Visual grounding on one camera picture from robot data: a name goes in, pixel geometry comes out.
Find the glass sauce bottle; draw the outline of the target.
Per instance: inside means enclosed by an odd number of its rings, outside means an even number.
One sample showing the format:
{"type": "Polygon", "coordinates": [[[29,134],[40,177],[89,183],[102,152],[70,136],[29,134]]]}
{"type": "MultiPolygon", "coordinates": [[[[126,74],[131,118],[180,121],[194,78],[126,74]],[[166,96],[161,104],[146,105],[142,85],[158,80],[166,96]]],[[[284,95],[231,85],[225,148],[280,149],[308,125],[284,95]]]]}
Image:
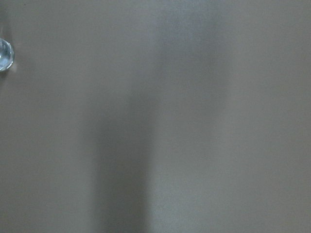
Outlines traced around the glass sauce bottle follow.
{"type": "Polygon", "coordinates": [[[15,52],[13,46],[4,39],[0,39],[0,71],[8,70],[14,63],[15,52]]]}

